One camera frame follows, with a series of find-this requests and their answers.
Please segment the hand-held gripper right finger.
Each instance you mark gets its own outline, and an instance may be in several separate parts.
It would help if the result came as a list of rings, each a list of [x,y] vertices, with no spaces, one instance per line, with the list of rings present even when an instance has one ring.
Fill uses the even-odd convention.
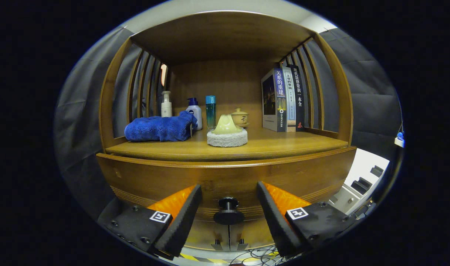
[[[259,181],[257,197],[280,256],[296,256],[326,246],[355,222],[325,201],[309,203]]]

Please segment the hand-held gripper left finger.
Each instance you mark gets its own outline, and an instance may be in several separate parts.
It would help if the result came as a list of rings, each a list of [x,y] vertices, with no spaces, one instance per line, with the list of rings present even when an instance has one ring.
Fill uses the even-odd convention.
[[[201,200],[199,184],[149,207],[113,199],[101,212],[98,223],[134,249],[173,260],[184,247]]]

